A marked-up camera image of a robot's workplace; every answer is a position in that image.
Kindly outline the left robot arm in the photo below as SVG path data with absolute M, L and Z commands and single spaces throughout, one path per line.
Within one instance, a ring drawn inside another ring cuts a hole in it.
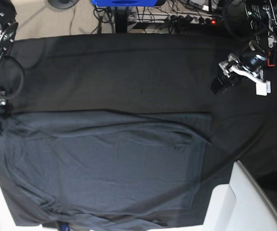
M 246 0 L 244 8 L 250 20 L 252 33 L 246 37 L 235 34 L 228 23 L 228 7 L 232 1 L 224 3 L 222 17 L 229 34 L 245 41 L 246 46 L 239 54 L 230 53 L 227 60 L 218 64 L 218 74 L 211 83 L 211 90 L 218 94 L 227 88 L 236 86 L 245 79 L 255 84 L 256 95 L 271 93 L 271 82 L 264 77 L 264 66 L 273 67 L 277 51 L 277 13 L 270 0 Z

